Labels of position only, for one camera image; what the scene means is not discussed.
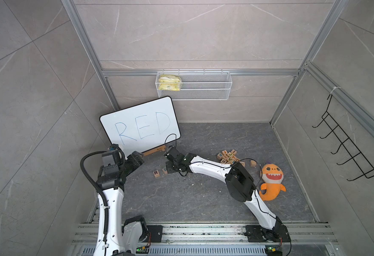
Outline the wooden block letter R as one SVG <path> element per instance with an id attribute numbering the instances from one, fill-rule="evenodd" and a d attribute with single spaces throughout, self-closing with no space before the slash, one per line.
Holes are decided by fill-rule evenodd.
<path id="1" fill-rule="evenodd" d="M 158 170 L 154 170 L 153 171 L 153 175 L 154 175 L 155 178 L 159 178 L 160 177 L 160 173 L 159 173 Z"/>

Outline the wooden block letter E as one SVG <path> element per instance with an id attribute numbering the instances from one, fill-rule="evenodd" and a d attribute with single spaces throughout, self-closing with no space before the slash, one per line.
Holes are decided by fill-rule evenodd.
<path id="1" fill-rule="evenodd" d="M 167 168 L 166 168 L 166 167 L 164 167 L 164 168 L 162 169 L 162 171 L 163 171 L 163 173 L 164 173 L 165 175 L 168 174 L 168 171 L 167 171 Z"/>

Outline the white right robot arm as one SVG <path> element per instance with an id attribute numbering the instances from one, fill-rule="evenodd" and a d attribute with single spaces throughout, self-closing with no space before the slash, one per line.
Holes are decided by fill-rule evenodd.
<path id="1" fill-rule="evenodd" d="M 241 163 L 222 164 L 193 153 L 183 155 L 173 145 L 169 146 L 164 156 L 168 173 L 198 173 L 225 183 L 231 197 L 244 203 L 258 220 L 257 228 L 266 241 L 291 241 L 287 227 L 262 201 L 254 179 Z"/>

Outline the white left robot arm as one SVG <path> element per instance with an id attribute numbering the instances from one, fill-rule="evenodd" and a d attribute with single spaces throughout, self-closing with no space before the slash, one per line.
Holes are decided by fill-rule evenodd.
<path id="1" fill-rule="evenodd" d="M 103 165 L 99 168 L 97 180 L 87 172 L 84 162 L 87 158 L 101 154 Z M 143 217 L 127 220 L 122 225 L 122 203 L 127 176 L 144 163 L 141 153 L 135 151 L 125 156 L 124 151 L 113 144 L 106 151 L 95 151 L 80 161 L 83 175 L 98 194 L 99 226 L 95 256 L 134 256 L 139 241 L 147 235 Z"/>

